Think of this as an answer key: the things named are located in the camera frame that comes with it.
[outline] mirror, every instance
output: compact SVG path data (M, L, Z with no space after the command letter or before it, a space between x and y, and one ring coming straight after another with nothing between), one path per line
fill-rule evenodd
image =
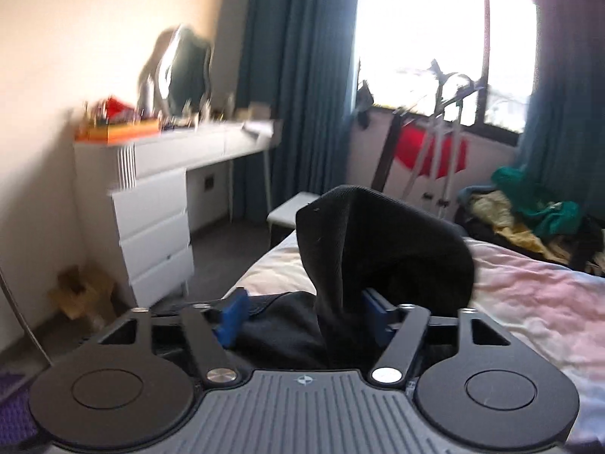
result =
M166 117L180 117L186 104L192 112L200 110L205 96L210 99L210 41L196 36L186 26L174 31L155 74L156 93Z

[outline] pink and white bedding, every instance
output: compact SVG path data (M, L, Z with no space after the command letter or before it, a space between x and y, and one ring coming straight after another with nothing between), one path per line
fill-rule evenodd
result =
M598 438L605 444L605 278L465 240L477 272L471 307L494 318L574 382L580 414L569 440ZM257 261L236 286L251 295L316 293L303 268L295 232Z

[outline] gray ribbed plate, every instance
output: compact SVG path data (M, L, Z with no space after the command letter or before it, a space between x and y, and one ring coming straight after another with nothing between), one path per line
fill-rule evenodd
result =
M52 454L64 452L57 447L50 451ZM187 425L171 437L137 452L455 454L473 451L450 443L427 426L402 392L374 389L361 380L358 372L259 370L242 387L208 393Z

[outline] window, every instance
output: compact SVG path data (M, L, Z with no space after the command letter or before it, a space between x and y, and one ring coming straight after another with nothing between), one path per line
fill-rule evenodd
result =
M431 115L437 87L427 71L432 59L445 73L485 83L484 1L362 0L360 78L368 81L376 104ZM536 9L532 0L489 1L488 87L465 99L462 123L521 132L534 81ZM460 84L449 81L444 97ZM485 111L482 118L476 117L478 109ZM455 105L445 112L447 120L456 115Z

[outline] curtain fold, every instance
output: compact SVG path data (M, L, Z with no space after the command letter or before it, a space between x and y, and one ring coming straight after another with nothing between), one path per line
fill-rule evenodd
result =
M322 194L344 182L357 3L250 0L237 104L268 103L284 122L271 159L274 206L300 191ZM234 215L267 216L261 155L235 163Z
M535 0L536 82L517 166L605 219L605 0Z

